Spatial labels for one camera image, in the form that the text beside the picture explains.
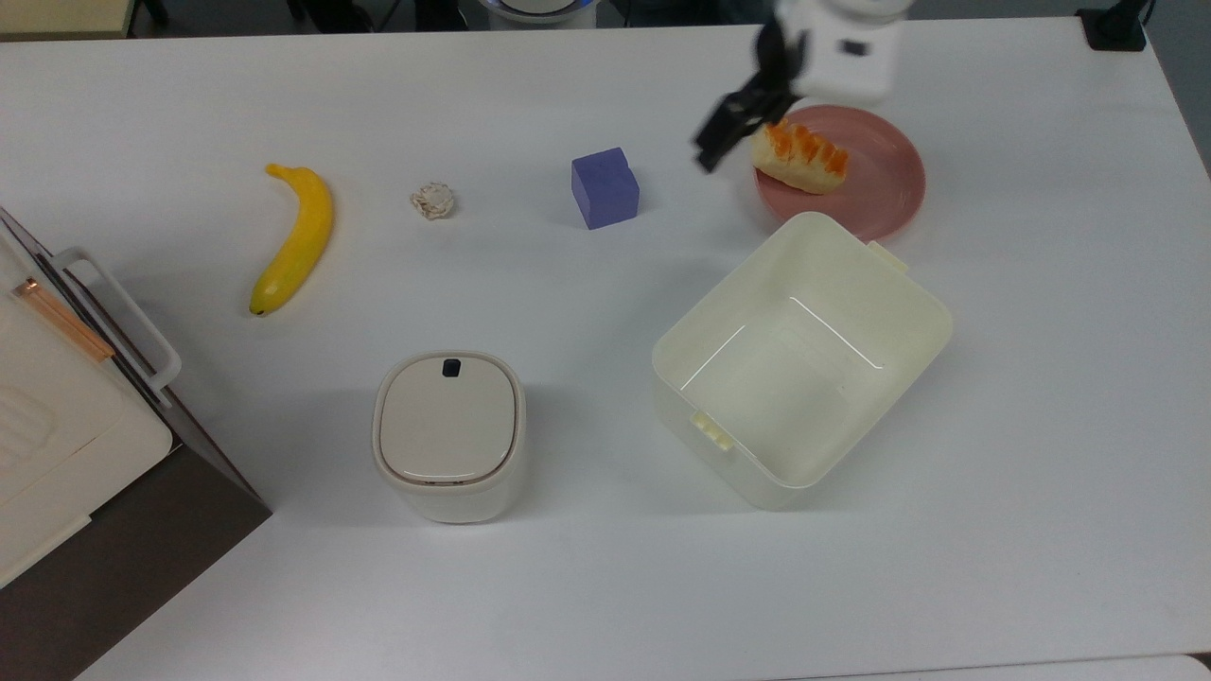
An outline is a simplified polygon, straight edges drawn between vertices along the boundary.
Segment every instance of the orange topping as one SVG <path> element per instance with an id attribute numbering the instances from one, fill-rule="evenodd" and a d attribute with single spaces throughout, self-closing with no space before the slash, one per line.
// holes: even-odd
<path id="1" fill-rule="evenodd" d="M 792 156 L 799 156 L 805 164 L 817 160 L 825 165 L 826 172 L 845 174 L 849 153 L 813 133 L 807 126 L 782 119 L 777 125 L 767 124 L 764 131 L 770 148 L 782 161 L 790 161 Z"/>
<path id="2" fill-rule="evenodd" d="M 832 159 L 828 159 L 828 164 L 825 165 L 825 171 L 833 174 L 845 176 L 845 170 L 849 166 L 849 151 L 844 149 L 837 149 Z"/>

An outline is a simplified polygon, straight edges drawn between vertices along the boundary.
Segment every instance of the appliance handle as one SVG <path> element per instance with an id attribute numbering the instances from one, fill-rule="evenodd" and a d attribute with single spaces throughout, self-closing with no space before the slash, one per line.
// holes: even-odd
<path id="1" fill-rule="evenodd" d="M 131 298 L 131 294 L 126 292 L 126 288 L 122 288 L 122 285 L 114 279 L 114 275 L 110 274 L 108 269 L 102 267 L 101 263 L 93 259 L 93 257 L 88 254 L 88 251 L 85 251 L 80 246 L 73 246 L 61 251 L 50 261 L 51 264 L 59 270 L 67 270 L 69 267 L 81 261 L 88 263 L 97 270 L 97 274 L 105 280 L 105 284 L 108 284 L 117 293 L 117 297 L 122 299 L 122 303 L 125 303 L 127 308 L 130 308 L 131 313 L 134 314 L 134 319 L 143 325 L 147 332 L 151 336 L 151 339 L 155 340 L 156 345 L 160 347 L 160 350 L 163 351 L 165 357 L 167 357 L 167 364 L 151 376 L 147 376 L 143 367 L 139 366 L 138 362 L 131 362 L 134 371 L 139 372 L 139 376 L 149 388 L 157 391 L 162 390 L 168 385 L 168 383 L 172 382 L 172 379 L 177 378 L 177 374 L 180 373 L 180 355 L 178 355 L 177 350 L 168 344 L 168 340 L 162 333 L 160 333 L 160 330 L 151 324 L 151 320 L 148 319 L 148 315 L 144 314 L 134 299 Z"/>

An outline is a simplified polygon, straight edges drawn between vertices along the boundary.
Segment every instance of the yellow banana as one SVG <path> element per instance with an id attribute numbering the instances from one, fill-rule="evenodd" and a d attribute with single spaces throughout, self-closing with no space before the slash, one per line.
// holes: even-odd
<path id="1" fill-rule="evenodd" d="M 265 172 L 286 181 L 298 194 L 299 214 L 291 235 L 252 288 L 248 311 L 257 316 L 265 316 L 291 299 L 311 274 L 332 234 L 332 194 L 315 171 L 269 164 Z"/>

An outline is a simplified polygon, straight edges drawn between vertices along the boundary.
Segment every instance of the pastry with orange topping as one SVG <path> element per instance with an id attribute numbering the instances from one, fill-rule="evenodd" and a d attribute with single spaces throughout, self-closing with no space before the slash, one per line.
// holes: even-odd
<path id="1" fill-rule="evenodd" d="M 753 135 L 753 167 L 809 194 L 827 194 L 845 181 L 849 151 L 782 119 Z"/>

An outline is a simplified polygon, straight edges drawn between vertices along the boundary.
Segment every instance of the blue cube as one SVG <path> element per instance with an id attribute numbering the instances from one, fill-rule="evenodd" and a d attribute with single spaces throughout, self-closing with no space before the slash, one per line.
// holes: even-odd
<path id="1" fill-rule="evenodd" d="M 572 194 L 589 229 L 639 214 L 639 183 L 619 147 L 572 161 Z"/>

